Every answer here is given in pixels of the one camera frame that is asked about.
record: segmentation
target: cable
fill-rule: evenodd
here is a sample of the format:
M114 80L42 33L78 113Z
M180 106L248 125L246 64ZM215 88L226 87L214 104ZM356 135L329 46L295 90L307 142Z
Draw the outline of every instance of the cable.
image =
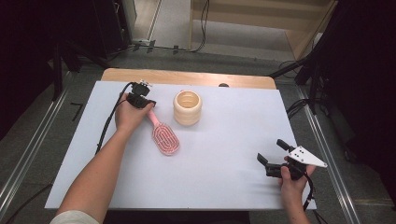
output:
M114 55L112 58L110 58L110 59L109 59L109 60L107 60L106 62L107 62L107 63L109 63L109 62L113 61L114 59L116 59L117 57L119 57L119 56L120 56L120 54L121 54L121 52L117 52L117 54L116 54L116 55Z
M321 98L315 98L315 99L302 99L294 102L287 110L286 113L288 114L288 118L291 119L294 115L296 115L301 109L304 108L306 105L323 105L326 107L326 105L323 103L323 100Z
M201 45L198 47L198 49L193 50L192 52L198 52L200 51L204 46L205 46L205 42L206 42L206 22L207 22L207 15L209 14L209 5L210 2L209 0L206 1L204 9L202 10L202 14L201 14L201 29L202 29L202 41L201 41ZM206 9L206 15L205 15L205 24L203 23L203 19L204 19L204 12Z
M320 104L319 109L326 116L329 116L330 112L329 112L329 108L328 108L328 95L325 91L324 81L321 77L319 78L318 91L320 92L319 99L323 103L323 104Z
M319 224L321 224L321 219L322 221L324 221L324 223L328 224L327 221L316 210L312 210L312 212L315 214L315 218L317 219Z
M206 42L206 23L207 23L207 15L208 15L208 13L209 13L209 5L210 5L210 1L209 1L209 0L206 0L206 3L205 3L205 5L204 5L204 8L203 8L202 14L201 14L201 29L202 29L202 35L203 35L203 37L202 37L201 45L200 45L197 49L191 50L191 49L175 49L175 48L167 48L167 47L155 47L155 46L132 45L130 48L128 48L128 49L126 49L126 50L135 49L135 48L137 47L138 49L139 49L139 48L146 48L146 49L169 49L169 50L177 50L177 51L180 51L180 52L198 52L198 51L200 51L201 49L204 48L205 42Z
M120 102L120 99L121 99L122 95L125 93L125 90L126 90L130 85L132 85L132 84L133 84L132 82L126 84L126 86L124 87L124 89L122 90L122 92L120 92L120 97L119 97L119 99L117 100L116 104L114 105L113 110L112 110L111 113L110 113L110 116L108 116L108 118L107 118L107 120L106 120L105 127L104 127L103 130L102 130L102 134L101 134L101 136L100 136L99 143L98 143L98 145L97 145L98 148L96 149L95 155L96 155L96 154L99 152L99 150L102 148L103 139L105 138L106 131L107 131L107 128L108 128L108 124L110 123L111 119L113 118L113 115L114 115L114 113L116 112L117 106L119 106L121 103L124 102L124 101L121 101L121 102Z
M11 224L14 222L15 218L17 217L18 213L27 205L29 204L35 197L37 197L38 195L40 195L42 192L44 192L46 189L49 189L50 187L52 187L53 185L53 180L55 178L52 178L52 180L50 181L50 183L44 187L43 189L39 190L35 195L33 195L30 199L28 199L25 203L23 203L18 209L17 211L14 212L14 214L12 214L12 216L7 220L6 224Z
M297 63L297 65L299 65L297 61L285 61L285 62L281 63L281 64L277 67L277 69L279 70L280 67L282 67L282 65L283 65L284 63ZM283 77L286 77L286 78L294 78L294 77L288 77L288 76L286 76L286 74L283 74L282 76L283 76Z
M313 194L314 194L314 182L312 182L311 177L309 177L309 175L306 172L303 172L302 170L300 170L297 166L294 166L293 164L289 164L289 166L296 170L297 172L299 172L300 174L303 174L306 178L306 180L308 181L308 185L309 185L309 193L308 196L306 196L306 200L305 203L303 205L304 211L306 210L306 208L308 207L309 203L311 203L311 200L314 198Z

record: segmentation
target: metal frame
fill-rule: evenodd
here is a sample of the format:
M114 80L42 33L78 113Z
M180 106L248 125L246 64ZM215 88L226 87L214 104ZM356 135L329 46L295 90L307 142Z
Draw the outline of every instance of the metal frame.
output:
M297 92L301 99L308 99L307 93L300 86L297 86ZM335 193L338 197L338 201L340 202L341 208L343 209L346 221L349 224L360 224L361 220L359 219L355 205L349 195L349 191L347 190L344 179L343 177L341 177L341 173L337 168L335 160L332 156L332 151L327 144L323 131L320 128L318 118L316 115L312 114L308 105L304 107L304 110L306 117L308 118L309 124L311 125L314 136L317 140L319 150L323 156L323 160L329 165L327 169L329 171L330 180L332 181Z
M14 198L19 186L21 185L22 180L26 176L30 165L35 159L35 155L40 149L40 146L43 143L43 140L46 137L47 132L52 125L52 122L55 120L56 115L58 114L62 104L64 103L64 98L68 93L69 86L73 82L74 77L75 75L71 72L67 72L67 74L65 75L64 91L62 92L57 101L53 101L50 104L46 115L38 125L38 128L36 129L32 139L30 140L29 145L24 150L18 164L14 168L6 184L2 187L0 192L0 221L4 217L9 205L11 204L12 199Z

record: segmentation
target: white table surface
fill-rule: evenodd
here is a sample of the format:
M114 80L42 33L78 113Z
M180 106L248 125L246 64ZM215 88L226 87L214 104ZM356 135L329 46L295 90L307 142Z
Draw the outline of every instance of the white table surface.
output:
M46 203L58 208L67 189L94 156L107 117L126 82L98 81L79 122ZM278 138L296 146L279 91L154 84L148 98L157 101L158 119L180 141L173 156L164 156L151 138L152 124L143 120L127 144L110 209L262 210L281 209L276 178L267 177L256 160L283 163L287 152ZM200 121L179 125L173 99L181 90L203 99ZM110 122L104 143L115 131ZM305 200L309 187L305 188ZM308 209L315 209L311 202Z

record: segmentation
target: sleeve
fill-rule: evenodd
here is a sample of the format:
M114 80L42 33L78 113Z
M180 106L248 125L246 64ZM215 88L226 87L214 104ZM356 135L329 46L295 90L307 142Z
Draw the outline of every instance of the sleeve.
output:
M50 224L99 224L93 217L80 211L67 211L56 216Z

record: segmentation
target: person's right hand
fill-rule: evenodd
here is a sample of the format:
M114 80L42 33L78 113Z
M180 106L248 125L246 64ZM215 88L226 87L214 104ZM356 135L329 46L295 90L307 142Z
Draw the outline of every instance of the person's right hand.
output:
M307 165L306 173L311 176L315 171L316 166ZM287 166L282 166L281 169L282 178L279 179L279 185L281 186L281 198L282 204L286 210L295 209L298 207L303 208L302 197L303 191L307 182L305 176L302 176L298 180L292 180L290 171Z
M140 125L142 119L154 107L153 103L146 105L146 107L139 109L126 101L127 93L121 96L119 106L116 110L116 126L117 131L126 132L131 135L134 130Z

